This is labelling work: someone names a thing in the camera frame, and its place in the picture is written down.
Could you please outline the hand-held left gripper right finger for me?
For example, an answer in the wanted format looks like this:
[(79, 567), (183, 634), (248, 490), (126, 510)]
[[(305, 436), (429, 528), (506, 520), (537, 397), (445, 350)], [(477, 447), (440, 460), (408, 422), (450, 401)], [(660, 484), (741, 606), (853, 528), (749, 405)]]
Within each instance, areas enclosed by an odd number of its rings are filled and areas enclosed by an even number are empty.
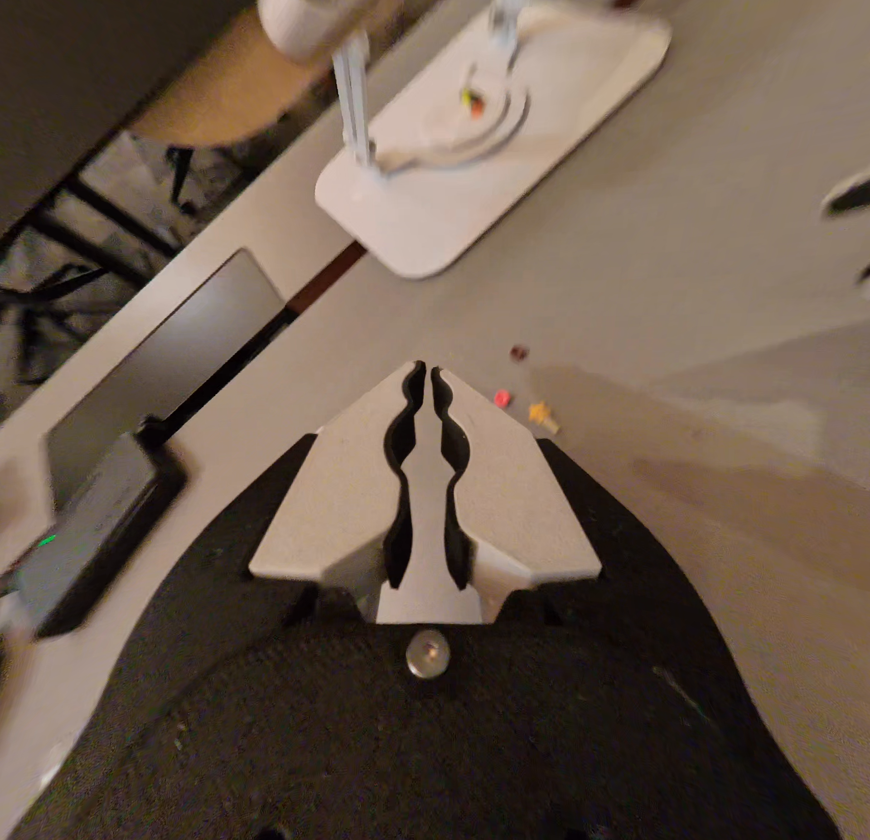
[(432, 369), (445, 494), (448, 571), (493, 623), (515, 592), (594, 581), (603, 565), (538, 440), (454, 373)]

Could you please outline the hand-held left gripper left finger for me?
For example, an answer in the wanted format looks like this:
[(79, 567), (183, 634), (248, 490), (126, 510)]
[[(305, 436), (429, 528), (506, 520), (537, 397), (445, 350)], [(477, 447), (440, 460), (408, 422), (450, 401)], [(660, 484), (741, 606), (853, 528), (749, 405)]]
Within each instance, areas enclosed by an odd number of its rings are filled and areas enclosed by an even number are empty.
[(375, 621), (383, 585), (397, 587), (410, 560), (402, 467), (425, 378), (409, 361), (320, 429), (251, 558), (254, 577), (341, 590)]

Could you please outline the black power bank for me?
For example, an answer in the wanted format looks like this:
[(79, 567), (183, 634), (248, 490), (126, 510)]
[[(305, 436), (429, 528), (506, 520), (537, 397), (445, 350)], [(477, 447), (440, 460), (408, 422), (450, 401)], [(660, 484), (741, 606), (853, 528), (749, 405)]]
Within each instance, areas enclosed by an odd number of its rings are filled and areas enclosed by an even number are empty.
[(11, 586), (35, 639), (79, 628), (187, 481), (165, 447), (126, 432), (17, 562)]

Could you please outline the white laptop stand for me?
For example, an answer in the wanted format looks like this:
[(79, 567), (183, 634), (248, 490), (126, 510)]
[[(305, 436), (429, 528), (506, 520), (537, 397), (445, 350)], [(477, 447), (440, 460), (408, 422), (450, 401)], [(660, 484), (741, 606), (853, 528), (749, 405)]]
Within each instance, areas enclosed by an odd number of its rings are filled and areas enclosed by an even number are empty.
[[(385, 0), (256, 0), (130, 132), (186, 151), (262, 131), (332, 57), (343, 149), (318, 206), (399, 277), (451, 266), (664, 62), (670, 25), (564, 0), (492, 0), (375, 117), (365, 24)], [(471, 85), (482, 117), (460, 104)]]

